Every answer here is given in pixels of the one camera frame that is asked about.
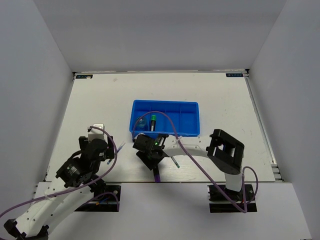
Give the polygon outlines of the green ink pen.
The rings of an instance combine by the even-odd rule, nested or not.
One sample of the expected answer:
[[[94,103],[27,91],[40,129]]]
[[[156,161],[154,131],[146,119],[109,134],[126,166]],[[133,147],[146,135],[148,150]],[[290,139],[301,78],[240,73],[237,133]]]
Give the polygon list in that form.
[[[171,157],[171,160],[173,161],[173,163],[176,165],[176,167],[179,169],[180,165],[178,164],[178,162],[175,160],[174,157]]]

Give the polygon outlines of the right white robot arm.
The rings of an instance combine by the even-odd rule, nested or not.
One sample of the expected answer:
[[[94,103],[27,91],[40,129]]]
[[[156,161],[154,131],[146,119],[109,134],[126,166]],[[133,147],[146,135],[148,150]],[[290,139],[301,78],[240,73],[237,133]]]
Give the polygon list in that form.
[[[244,193],[242,161],[245,145],[221,129],[210,136],[178,137],[161,133],[152,138],[140,133],[133,142],[136,155],[153,170],[163,158],[196,156],[210,159],[224,173],[226,195],[236,200]]]

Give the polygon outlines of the purple cap black highlighter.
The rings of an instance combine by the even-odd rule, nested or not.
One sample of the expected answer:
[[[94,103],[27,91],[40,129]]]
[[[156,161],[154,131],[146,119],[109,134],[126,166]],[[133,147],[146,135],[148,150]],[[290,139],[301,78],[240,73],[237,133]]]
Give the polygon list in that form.
[[[160,171],[159,171],[158,168],[154,168],[153,169],[153,176],[154,176],[154,181],[156,183],[160,183],[161,182]]]

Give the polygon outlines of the blue ink pen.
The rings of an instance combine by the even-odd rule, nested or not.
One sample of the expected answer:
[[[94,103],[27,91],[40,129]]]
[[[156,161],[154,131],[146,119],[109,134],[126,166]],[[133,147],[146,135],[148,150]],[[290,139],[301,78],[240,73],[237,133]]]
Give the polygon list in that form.
[[[123,142],[117,149],[116,153],[118,154],[121,149],[125,146],[126,142]],[[109,159],[108,162],[107,162],[107,165],[109,165],[111,162],[113,161],[113,159]]]

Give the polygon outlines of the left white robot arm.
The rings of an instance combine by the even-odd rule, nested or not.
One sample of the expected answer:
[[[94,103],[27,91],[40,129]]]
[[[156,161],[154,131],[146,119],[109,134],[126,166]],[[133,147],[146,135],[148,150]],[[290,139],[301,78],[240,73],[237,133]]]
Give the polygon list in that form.
[[[78,141],[80,149],[57,170],[43,195],[24,202],[30,207],[21,216],[4,223],[7,233],[16,240],[46,240],[77,208],[93,199],[114,194],[97,175],[101,162],[117,156],[113,137],[81,136]]]

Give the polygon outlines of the green cap black highlighter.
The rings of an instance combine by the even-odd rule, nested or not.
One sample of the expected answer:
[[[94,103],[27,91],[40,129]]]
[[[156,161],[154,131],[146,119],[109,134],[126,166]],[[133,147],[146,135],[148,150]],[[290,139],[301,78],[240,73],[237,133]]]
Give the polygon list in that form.
[[[152,115],[151,119],[150,119],[150,131],[154,132],[156,129],[156,121],[157,121],[157,116],[156,115]]]

